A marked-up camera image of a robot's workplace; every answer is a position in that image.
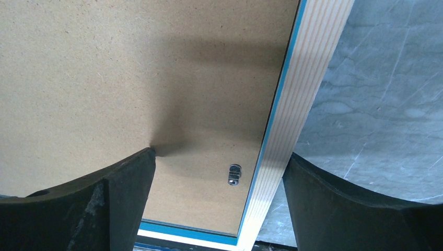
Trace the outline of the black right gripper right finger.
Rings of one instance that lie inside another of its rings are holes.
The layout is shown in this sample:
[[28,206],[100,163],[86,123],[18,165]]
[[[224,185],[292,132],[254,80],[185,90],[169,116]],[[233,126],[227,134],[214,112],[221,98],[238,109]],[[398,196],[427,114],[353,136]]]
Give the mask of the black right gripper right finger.
[[442,205],[355,185],[292,154],[283,175],[299,250],[442,250]]

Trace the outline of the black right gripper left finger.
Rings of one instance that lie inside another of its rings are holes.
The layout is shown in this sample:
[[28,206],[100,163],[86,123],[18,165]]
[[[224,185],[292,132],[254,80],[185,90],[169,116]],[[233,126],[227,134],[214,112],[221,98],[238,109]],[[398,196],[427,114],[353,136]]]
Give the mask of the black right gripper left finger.
[[145,148],[26,197],[1,199],[1,250],[132,250],[156,169]]

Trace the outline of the wooden frame backing board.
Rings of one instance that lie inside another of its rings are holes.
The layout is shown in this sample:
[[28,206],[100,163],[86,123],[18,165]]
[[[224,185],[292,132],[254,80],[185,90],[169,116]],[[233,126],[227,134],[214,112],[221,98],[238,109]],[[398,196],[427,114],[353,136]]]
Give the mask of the wooden frame backing board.
[[1,1],[1,194],[157,153],[144,218],[237,234],[297,1]]

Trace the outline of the wooden picture frame with glass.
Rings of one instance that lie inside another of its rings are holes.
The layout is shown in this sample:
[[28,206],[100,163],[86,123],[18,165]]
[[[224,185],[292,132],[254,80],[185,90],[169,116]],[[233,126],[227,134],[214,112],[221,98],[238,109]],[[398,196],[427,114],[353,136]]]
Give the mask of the wooden picture frame with glass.
[[252,249],[352,7],[353,1],[300,2],[237,236],[146,222],[139,237]]

